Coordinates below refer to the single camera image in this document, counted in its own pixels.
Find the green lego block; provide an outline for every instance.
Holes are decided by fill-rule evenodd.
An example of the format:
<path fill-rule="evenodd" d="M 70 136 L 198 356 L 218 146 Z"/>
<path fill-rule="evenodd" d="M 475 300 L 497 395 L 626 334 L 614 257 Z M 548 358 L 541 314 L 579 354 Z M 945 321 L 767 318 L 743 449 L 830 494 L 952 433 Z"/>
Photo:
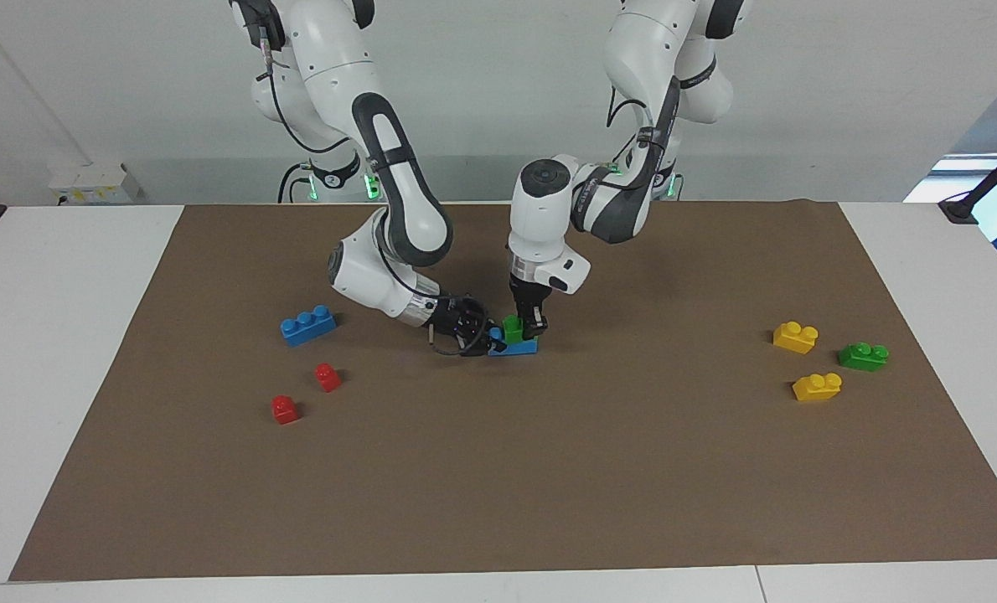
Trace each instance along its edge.
<path fill-rule="evenodd" d="M 520 317 L 510 314 L 503 319 L 502 333 L 503 341 L 510 346 L 513 346 L 514 343 L 522 343 L 524 341 L 524 325 L 521 323 Z"/>
<path fill-rule="evenodd" d="M 852 343 L 851 346 L 837 352 L 837 362 L 845 368 L 855 368 L 855 370 L 865 370 L 867 373 L 886 366 L 886 360 L 890 357 L 890 351 L 885 346 L 871 347 L 867 343 Z"/>

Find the toy brick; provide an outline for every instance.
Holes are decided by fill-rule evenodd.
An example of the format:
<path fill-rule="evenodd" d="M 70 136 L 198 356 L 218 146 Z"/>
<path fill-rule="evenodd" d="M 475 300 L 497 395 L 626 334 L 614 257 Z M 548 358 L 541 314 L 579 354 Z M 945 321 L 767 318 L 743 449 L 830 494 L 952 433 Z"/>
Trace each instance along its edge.
<path fill-rule="evenodd" d="M 316 381 L 319 382 L 319 386 L 323 387 L 323 390 L 328 394 L 338 389 L 339 385 L 342 385 L 342 378 L 338 376 L 338 371 L 331 368 L 329 363 L 322 363 L 322 365 L 316 367 Z"/>
<path fill-rule="evenodd" d="M 337 326 L 327 306 L 316 306 L 313 312 L 301 312 L 297 319 L 283 321 L 280 331 L 288 346 L 296 348 L 300 344 L 334 331 Z"/>
<path fill-rule="evenodd" d="M 774 329 L 774 344 L 779 348 L 806 354 L 815 348 L 819 332 L 814 326 L 800 326 L 798 322 L 783 323 Z"/>
<path fill-rule="evenodd" d="M 271 401 L 271 414 L 276 417 L 280 425 L 294 423 L 295 420 L 300 419 L 294 400 L 289 396 L 274 397 L 274 400 Z"/>
<path fill-rule="evenodd" d="M 510 314 L 502 321 L 504 343 L 522 343 L 524 341 L 524 324 L 521 317 Z"/>
<path fill-rule="evenodd" d="M 502 329 L 498 327 L 492 328 L 490 335 L 492 339 L 503 339 Z M 535 354 L 538 351 L 540 351 L 540 339 L 536 337 L 529 341 L 521 341 L 521 343 L 509 343 L 502 352 L 488 351 L 488 356 L 524 356 Z"/>
<path fill-rule="evenodd" d="M 870 346 L 870 344 L 852 343 L 851 346 L 837 352 L 837 363 L 845 368 L 855 370 L 865 370 L 867 373 L 886 366 L 886 360 L 890 357 L 890 351 L 885 346 Z"/>
<path fill-rule="evenodd" d="M 840 385 L 842 380 L 837 373 L 810 374 L 793 383 L 793 393 L 802 402 L 829 400 L 840 393 Z"/>

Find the red lego block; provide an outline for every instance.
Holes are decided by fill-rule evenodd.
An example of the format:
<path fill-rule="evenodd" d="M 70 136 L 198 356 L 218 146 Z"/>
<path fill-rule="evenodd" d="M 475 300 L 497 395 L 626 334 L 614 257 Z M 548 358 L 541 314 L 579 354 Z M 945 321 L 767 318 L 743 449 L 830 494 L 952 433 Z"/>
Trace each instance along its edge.
<path fill-rule="evenodd" d="M 316 367 L 316 381 L 319 381 L 319 386 L 323 387 L 323 390 L 328 394 L 342 385 L 342 379 L 338 377 L 337 371 L 331 368 L 329 363 L 322 363 Z"/>
<path fill-rule="evenodd" d="M 295 420 L 300 419 L 294 400 L 291 400 L 289 396 L 276 396 L 271 401 L 271 414 L 276 417 L 280 425 L 294 423 Z"/>

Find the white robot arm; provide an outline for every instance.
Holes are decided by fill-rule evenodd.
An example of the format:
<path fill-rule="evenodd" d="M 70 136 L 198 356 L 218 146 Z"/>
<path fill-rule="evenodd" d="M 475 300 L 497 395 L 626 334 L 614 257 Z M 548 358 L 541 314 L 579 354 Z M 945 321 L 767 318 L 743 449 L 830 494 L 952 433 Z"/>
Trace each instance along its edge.
<path fill-rule="evenodd" d="M 609 244 L 636 236 L 648 217 L 653 184 L 674 167 L 683 117 L 710 123 L 729 110 L 732 85 L 717 69 L 716 39 L 743 22 L 751 0 L 622 0 L 605 48 L 605 66 L 638 130 L 612 163 L 557 156 L 522 169 L 510 210 L 510 290 L 526 338 L 548 324 L 542 302 L 575 293 L 591 264 L 565 245 L 568 221 Z"/>
<path fill-rule="evenodd" d="M 254 85 L 261 111 L 271 117 L 274 108 L 276 119 L 303 138 L 299 144 L 310 152 L 323 154 L 346 140 L 357 142 L 383 187 L 386 209 L 377 210 L 331 253 L 328 277 L 334 290 L 406 324 L 455 337 L 455 354 L 501 348 L 488 335 L 494 323 L 475 299 L 448 295 L 413 270 L 446 255 L 453 228 L 425 182 L 364 45 L 360 30 L 375 15 L 372 0 L 298 0 L 287 11 L 270 0 L 230 0 L 230 5 L 235 21 L 265 53 L 267 73 L 258 83 L 268 80 L 272 107 Z M 273 51 L 283 60 L 275 61 Z M 283 89 L 289 91 L 288 111 L 280 111 Z M 302 103 L 302 89 L 312 111 Z"/>

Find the white table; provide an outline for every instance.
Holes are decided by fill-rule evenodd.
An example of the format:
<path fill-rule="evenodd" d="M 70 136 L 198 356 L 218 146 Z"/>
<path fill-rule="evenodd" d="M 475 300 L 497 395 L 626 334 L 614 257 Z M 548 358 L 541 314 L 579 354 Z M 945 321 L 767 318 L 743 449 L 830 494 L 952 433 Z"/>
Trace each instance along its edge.
<path fill-rule="evenodd" d="M 938 207 L 843 204 L 997 474 L 997 253 Z M 0 600 L 997 603 L 997 561 L 5 585 L 181 207 L 0 223 Z"/>

